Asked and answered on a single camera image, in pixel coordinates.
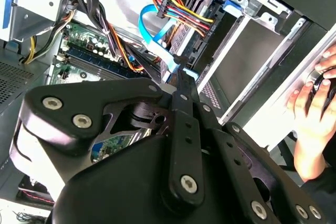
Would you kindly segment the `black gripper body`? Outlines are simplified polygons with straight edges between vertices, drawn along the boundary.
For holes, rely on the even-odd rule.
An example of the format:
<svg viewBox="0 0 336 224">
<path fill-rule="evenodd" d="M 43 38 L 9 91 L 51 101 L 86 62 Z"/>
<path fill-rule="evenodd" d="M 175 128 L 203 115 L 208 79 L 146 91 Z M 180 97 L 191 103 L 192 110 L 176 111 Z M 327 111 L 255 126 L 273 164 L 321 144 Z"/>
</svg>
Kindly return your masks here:
<svg viewBox="0 0 336 224">
<path fill-rule="evenodd" d="M 170 127 L 75 175 L 51 222 L 231 223 L 194 111 L 174 110 Z"/>
</svg>

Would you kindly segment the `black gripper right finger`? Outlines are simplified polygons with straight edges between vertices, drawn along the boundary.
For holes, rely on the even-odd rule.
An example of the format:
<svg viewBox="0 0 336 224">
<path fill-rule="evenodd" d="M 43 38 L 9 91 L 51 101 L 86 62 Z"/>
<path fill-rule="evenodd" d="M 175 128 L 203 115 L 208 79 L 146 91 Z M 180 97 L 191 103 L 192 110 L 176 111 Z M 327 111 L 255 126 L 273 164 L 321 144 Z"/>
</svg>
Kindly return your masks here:
<svg viewBox="0 0 336 224">
<path fill-rule="evenodd" d="M 218 196 L 224 194 L 231 223 L 328 223 L 313 201 L 264 149 L 236 123 L 221 126 L 202 103 L 195 80 L 187 77 L 187 95 L 201 127 L 201 143 L 210 147 Z"/>
</svg>

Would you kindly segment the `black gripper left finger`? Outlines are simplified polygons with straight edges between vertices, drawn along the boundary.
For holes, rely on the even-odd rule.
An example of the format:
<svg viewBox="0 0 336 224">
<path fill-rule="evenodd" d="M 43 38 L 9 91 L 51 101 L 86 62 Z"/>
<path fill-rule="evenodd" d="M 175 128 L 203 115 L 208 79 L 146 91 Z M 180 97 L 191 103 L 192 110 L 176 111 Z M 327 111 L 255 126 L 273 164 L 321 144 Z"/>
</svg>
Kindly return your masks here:
<svg viewBox="0 0 336 224">
<path fill-rule="evenodd" d="M 23 99 L 11 159 L 56 204 L 81 171 L 146 137 L 168 135 L 174 110 L 191 114 L 187 77 L 178 71 L 173 93 L 147 78 L 36 87 Z"/>
</svg>

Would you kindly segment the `person's left hand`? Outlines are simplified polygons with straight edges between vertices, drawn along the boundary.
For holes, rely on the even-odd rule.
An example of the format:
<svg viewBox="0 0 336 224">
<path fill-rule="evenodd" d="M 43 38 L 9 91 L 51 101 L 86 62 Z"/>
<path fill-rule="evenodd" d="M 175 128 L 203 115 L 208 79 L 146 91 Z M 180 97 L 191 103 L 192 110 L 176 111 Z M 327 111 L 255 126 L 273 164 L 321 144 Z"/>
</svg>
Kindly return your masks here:
<svg viewBox="0 0 336 224">
<path fill-rule="evenodd" d="M 295 90 L 287 103 L 297 133 L 294 165 L 304 182 L 316 179 L 327 167 L 323 151 L 335 134 L 335 98 L 324 108 L 330 86 L 331 81 L 324 79 L 307 106 L 313 88 L 308 82 L 300 91 Z"/>
</svg>

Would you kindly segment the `person's right hand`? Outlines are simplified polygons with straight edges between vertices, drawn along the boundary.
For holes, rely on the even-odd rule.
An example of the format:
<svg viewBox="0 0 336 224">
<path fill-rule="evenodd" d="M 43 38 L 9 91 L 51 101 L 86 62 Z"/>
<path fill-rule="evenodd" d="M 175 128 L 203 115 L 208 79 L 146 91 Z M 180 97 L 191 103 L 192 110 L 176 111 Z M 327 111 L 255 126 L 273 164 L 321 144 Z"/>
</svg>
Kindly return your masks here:
<svg viewBox="0 0 336 224">
<path fill-rule="evenodd" d="M 335 46 L 328 48 L 322 54 L 322 60 L 315 65 L 315 70 L 319 73 L 324 73 L 326 77 L 334 77 L 335 76 Z"/>
</svg>

